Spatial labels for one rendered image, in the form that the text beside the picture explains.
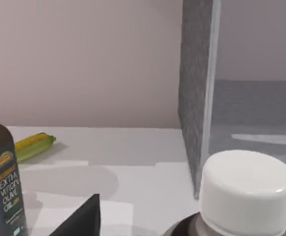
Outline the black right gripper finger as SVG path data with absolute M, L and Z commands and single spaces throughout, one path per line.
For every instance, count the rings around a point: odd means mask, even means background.
M 49 236 L 100 236 L 100 195 L 93 194 Z

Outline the yellow and green corn cob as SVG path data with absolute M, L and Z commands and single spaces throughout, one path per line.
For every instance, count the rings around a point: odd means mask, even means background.
M 18 163 L 33 158 L 48 150 L 56 141 L 56 137 L 46 133 L 37 133 L 15 143 Z

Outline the grey cabinet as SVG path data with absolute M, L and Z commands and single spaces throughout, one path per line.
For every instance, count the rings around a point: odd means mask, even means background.
M 178 94 L 195 197 L 216 152 L 286 163 L 286 0 L 183 0 Z

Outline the dark olive oil bottle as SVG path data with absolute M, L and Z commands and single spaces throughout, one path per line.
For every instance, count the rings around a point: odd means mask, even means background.
M 0 236 L 29 236 L 20 173 L 10 131 L 0 124 Z

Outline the dark bottle with white cap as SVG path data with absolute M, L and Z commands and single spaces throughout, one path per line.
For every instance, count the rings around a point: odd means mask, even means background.
M 250 150 L 211 155 L 202 169 L 198 212 L 162 236 L 286 236 L 286 164 Z

